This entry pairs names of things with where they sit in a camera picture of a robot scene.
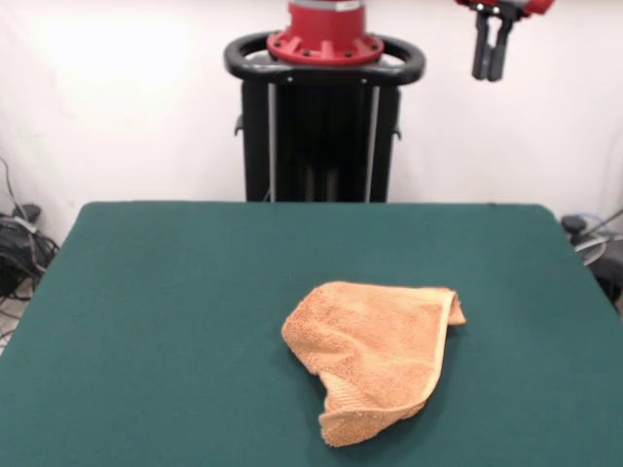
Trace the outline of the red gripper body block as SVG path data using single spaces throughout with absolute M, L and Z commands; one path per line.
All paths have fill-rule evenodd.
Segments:
M 554 0 L 457 0 L 457 3 L 480 14 L 519 20 L 545 15 Z

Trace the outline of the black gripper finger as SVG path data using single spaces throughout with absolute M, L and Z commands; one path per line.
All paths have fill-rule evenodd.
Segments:
M 514 25 L 514 19 L 507 14 L 495 14 L 495 17 L 500 19 L 501 24 L 491 54 L 490 80 L 500 81 L 503 76 L 507 44 Z
M 493 48 L 489 42 L 490 19 L 491 15 L 488 12 L 476 13 L 476 42 L 472 76 L 479 81 L 491 80 L 491 58 Z

